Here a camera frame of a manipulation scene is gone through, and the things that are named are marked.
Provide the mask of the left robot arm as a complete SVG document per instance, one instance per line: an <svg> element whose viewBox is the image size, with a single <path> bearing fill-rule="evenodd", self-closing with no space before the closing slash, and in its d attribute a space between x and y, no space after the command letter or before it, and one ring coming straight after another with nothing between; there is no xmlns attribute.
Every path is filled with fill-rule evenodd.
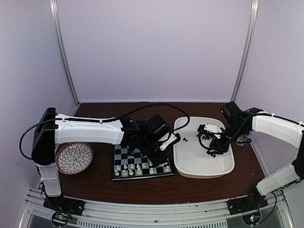
<svg viewBox="0 0 304 228"><path fill-rule="evenodd" d="M84 118L56 113L48 108L35 127L31 158L37 165L49 202L58 211L68 207L56 168L55 145L63 143L107 143L138 149L153 166L166 162L166 148L177 137L171 128L156 115L148 121L130 117L112 119Z"/></svg>

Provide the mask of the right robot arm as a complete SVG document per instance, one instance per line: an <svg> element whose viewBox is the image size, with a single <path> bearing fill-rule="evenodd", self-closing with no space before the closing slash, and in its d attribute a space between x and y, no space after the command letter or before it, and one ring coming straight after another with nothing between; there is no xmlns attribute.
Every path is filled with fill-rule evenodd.
<svg viewBox="0 0 304 228"><path fill-rule="evenodd" d="M248 190L243 204L246 209L254 209L265 196L277 189L297 183L304 178L304 125L286 118L270 114L259 108L242 111L235 102L226 103L221 114L229 124L223 131L205 126L213 137L207 149L211 156L222 155L228 151L232 142L251 131L264 133L289 143L298 149L296 159L291 164L255 183Z"/></svg>

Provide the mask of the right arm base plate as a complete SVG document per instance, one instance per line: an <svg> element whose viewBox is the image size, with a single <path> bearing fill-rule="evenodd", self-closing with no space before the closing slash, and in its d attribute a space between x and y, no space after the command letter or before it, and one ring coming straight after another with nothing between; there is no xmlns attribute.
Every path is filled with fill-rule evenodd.
<svg viewBox="0 0 304 228"><path fill-rule="evenodd" d="M258 200L258 201L250 201L248 199L248 197L229 199L227 201L227 206L228 206L230 215L258 210L259 208L266 207L267 205L268 205L268 202L265 199Z"/></svg>

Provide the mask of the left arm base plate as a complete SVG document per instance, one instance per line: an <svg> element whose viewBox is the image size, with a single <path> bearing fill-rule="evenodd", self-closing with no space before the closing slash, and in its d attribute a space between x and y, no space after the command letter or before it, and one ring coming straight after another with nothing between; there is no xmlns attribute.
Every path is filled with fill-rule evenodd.
<svg viewBox="0 0 304 228"><path fill-rule="evenodd" d="M84 210L85 202L83 200L71 199L64 196L46 196L43 206L57 212L81 216Z"/></svg>

